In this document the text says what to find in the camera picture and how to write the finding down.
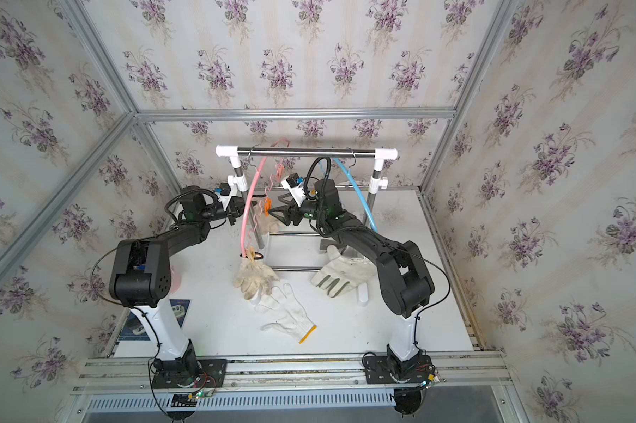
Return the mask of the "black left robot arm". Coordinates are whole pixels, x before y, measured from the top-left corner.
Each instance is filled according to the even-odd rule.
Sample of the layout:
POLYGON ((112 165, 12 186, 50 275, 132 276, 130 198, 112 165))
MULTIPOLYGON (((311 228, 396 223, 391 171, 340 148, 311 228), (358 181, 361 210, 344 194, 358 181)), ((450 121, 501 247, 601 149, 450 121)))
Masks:
POLYGON ((217 222, 234 225, 245 209, 234 183, 215 190, 183 187, 164 209, 172 224, 150 237, 120 241, 109 282, 107 302, 130 310, 156 346, 148 360, 150 383, 193 388, 194 396, 222 384, 223 369, 197 358, 194 343, 178 324, 171 306, 171 257, 203 243, 217 222))

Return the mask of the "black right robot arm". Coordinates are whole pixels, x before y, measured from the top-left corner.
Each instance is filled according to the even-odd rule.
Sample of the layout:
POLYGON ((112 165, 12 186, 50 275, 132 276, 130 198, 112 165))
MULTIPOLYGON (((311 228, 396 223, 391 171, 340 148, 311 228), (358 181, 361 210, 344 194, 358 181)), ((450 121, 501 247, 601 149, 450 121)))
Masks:
POLYGON ((293 173, 281 184, 286 192, 269 215, 286 226, 308 220, 328 240, 328 263, 314 274, 313 285, 335 298, 375 278, 381 298, 400 322, 387 345, 384 367, 396 382, 408 382, 418 372, 427 382, 438 382, 432 359, 418 344, 420 316, 436 305, 431 300, 432 262, 413 241, 386 238, 374 224, 366 225, 347 211, 329 173, 320 179, 293 173))

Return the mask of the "blue wavy hanger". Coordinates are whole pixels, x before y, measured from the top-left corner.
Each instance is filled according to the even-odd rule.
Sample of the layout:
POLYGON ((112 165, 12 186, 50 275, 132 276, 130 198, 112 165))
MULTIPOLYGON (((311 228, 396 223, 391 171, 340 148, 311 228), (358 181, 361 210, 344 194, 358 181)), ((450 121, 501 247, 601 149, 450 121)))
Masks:
POLYGON ((339 158, 331 158, 331 160, 335 163, 335 165, 339 168, 339 170, 344 174, 348 183, 351 185, 351 188, 356 193, 358 200, 363 208, 363 212, 365 214, 365 222, 369 224, 369 227, 374 230, 374 232, 378 232, 378 227, 376 222, 374 221, 374 215, 372 214, 372 206, 367 202, 363 191, 360 186, 357 184, 356 179, 351 174, 351 171, 347 169, 344 163, 339 158))

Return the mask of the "yellow clothes peg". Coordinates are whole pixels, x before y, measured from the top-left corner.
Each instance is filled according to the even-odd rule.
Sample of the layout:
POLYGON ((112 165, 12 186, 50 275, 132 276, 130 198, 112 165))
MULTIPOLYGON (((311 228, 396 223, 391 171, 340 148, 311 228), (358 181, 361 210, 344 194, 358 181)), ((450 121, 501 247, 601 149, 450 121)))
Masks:
POLYGON ((257 260, 261 260, 263 259, 263 255, 259 255, 254 247, 249 247, 246 249, 246 259, 248 259, 250 262, 255 262, 257 260))

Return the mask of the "beige knit glove red cuff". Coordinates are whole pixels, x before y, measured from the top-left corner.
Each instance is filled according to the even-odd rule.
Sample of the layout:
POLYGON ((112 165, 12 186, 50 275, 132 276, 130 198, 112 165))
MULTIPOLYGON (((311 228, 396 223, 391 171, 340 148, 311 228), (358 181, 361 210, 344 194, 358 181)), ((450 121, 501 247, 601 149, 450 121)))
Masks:
POLYGON ((233 286, 240 290, 246 301, 251 301, 257 294, 270 294, 280 278, 274 270, 261 259, 242 257, 233 286))

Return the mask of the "orange clothes peg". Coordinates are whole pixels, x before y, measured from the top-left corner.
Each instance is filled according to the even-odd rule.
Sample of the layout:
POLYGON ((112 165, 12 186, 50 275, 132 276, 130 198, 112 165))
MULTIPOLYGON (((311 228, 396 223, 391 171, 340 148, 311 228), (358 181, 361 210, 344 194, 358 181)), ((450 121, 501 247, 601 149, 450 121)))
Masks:
POLYGON ((263 214, 265 216, 268 216, 271 208, 272 208, 272 200, 269 197, 266 197, 262 203, 263 214))

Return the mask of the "white glove with grey strap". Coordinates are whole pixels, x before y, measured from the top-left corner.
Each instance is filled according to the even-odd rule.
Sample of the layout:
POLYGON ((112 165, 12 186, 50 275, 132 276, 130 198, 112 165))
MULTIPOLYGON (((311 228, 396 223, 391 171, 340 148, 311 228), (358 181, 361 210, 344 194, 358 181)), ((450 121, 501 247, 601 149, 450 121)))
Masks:
POLYGON ((329 298, 366 284, 377 276, 376 266, 360 257, 345 257, 335 245, 327 248, 328 263, 311 278, 311 284, 321 289, 329 298))

